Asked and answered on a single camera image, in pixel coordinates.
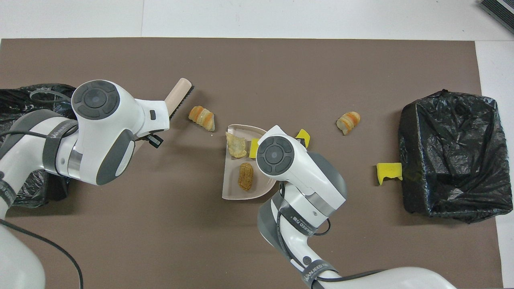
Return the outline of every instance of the white tile floor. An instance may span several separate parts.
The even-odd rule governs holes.
[[[473,40],[482,93],[514,151],[514,34],[476,0],[0,0],[1,38],[235,37]],[[514,213],[497,217],[514,287]]]

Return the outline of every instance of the black trash bag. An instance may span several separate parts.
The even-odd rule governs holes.
[[[512,211],[505,134],[494,99],[442,90],[403,108],[405,210],[468,224]]]
[[[75,87],[65,84],[37,84],[18,89],[0,89],[0,132],[8,131],[21,116],[40,109],[52,110],[64,117],[77,119],[69,102],[39,103],[32,101],[30,93],[36,89],[52,90],[71,97]],[[37,94],[39,100],[55,100],[52,94]],[[0,138],[0,146],[5,137]],[[18,192],[13,206],[35,208],[48,203],[49,200],[59,201],[68,196],[70,178],[47,173],[45,170],[32,172]]]

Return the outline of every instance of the yellow plastic piece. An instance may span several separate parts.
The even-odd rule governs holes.
[[[379,162],[377,164],[378,183],[382,185],[385,177],[398,178],[403,180],[401,176],[401,163],[400,162]]]
[[[310,141],[310,135],[304,130],[301,129],[296,138],[303,138],[305,139],[305,148],[309,147],[309,141]]]
[[[257,148],[259,148],[259,144],[257,143],[258,140],[258,138],[252,139],[252,144],[250,145],[250,158],[257,157]]]

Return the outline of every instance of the beige plate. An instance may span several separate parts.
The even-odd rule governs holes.
[[[267,193],[276,180],[266,177],[257,167],[255,159],[250,158],[250,145],[253,138],[261,138],[266,131],[250,125],[231,124],[227,131],[237,137],[244,137],[246,140],[247,154],[242,158],[235,158],[227,151],[225,152],[225,175],[223,177],[223,193],[222,198],[226,200],[249,200]],[[253,167],[253,182],[250,190],[243,190],[238,184],[239,166],[249,162]]]

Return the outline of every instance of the brown mat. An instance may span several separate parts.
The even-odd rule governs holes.
[[[87,288],[303,288],[296,270],[260,236],[261,203],[221,198],[224,130],[231,123],[311,135],[348,186],[331,232],[311,247],[344,275],[419,266],[461,288],[501,287],[494,219],[466,225],[404,211],[399,181],[378,187],[374,165],[398,161],[397,126],[409,102],[442,88],[480,94],[473,42],[256,39],[2,40],[0,87],[114,81],[163,99],[180,77],[195,90],[158,150],[145,146],[102,187],[75,182],[64,201],[14,208],[9,220],[75,256]],[[203,105],[211,133],[187,119]],[[357,111],[342,136],[335,121]],[[48,288],[77,278],[59,252],[20,237],[41,258]]]

